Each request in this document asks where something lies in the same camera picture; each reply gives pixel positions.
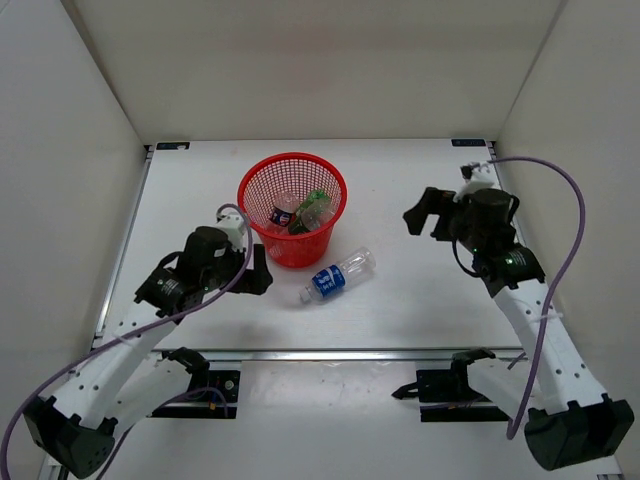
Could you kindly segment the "green plastic soda bottle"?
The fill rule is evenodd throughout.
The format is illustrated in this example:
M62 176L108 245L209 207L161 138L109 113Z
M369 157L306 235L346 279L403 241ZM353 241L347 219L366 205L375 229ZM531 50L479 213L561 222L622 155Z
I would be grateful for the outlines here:
M296 210L293 220L287 227L288 233L290 235L309 233L310 230L305 226L304 219L322 213L329 206L331 206L331 197L324 190L312 190Z

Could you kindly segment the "small clear bottle purple label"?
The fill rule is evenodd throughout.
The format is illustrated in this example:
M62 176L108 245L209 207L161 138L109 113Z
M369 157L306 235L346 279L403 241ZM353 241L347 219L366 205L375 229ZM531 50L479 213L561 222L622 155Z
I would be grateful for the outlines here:
M266 224L266 230L280 235L288 234L288 226L292 222L300 204L299 198L287 191L279 193L273 201L273 208Z

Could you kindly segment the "clear bottle dark green label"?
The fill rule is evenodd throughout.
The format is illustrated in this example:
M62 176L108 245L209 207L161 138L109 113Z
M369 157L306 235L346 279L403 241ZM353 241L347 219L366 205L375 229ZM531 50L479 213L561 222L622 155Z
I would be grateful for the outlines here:
M331 220L334 214L333 204L329 199L315 200L301 213L301 229L304 233L315 231Z

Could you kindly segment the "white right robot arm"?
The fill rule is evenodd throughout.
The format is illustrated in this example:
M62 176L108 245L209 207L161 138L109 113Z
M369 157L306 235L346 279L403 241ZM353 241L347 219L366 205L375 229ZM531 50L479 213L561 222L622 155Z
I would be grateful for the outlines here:
M613 400L581 358L534 253L516 239L512 224L519 200L484 188L458 196L429 187L403 219L419 235L428 216L438 218L431 236L472 255L472 277L514 329L530 361L517 373L486 349L457 354L449 387L460 399L483 395L521 430L536 462L551 471L613 455L632 426L625 400Z

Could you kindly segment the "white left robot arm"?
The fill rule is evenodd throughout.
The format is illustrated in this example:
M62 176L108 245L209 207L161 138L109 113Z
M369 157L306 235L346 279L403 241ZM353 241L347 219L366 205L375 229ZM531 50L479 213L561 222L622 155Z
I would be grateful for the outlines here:
M198 400L210 377L204 357L180 347L139 381L132 375L188 315L227 292L262 295L273 278L265 249L239 214L200 226L136 290L134 304L100 347L64 371L51 395L33 394L21 414L34 443L78 479L108 462L117 439L175 397Z

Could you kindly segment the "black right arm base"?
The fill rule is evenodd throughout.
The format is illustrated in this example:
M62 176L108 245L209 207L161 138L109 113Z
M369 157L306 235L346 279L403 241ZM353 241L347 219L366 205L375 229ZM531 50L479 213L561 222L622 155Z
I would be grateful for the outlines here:
M417 400L422 423L506 422L508 417L463 382L454 367L420 367L415 380L391 393L398 401Z

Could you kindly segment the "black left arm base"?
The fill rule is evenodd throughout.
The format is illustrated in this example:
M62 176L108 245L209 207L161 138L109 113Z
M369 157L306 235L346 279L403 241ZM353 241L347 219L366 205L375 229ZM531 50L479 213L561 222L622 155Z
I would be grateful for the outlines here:
M241 364L211 362L192 377L186 395L156 409L152 418L232 420L237 416Z

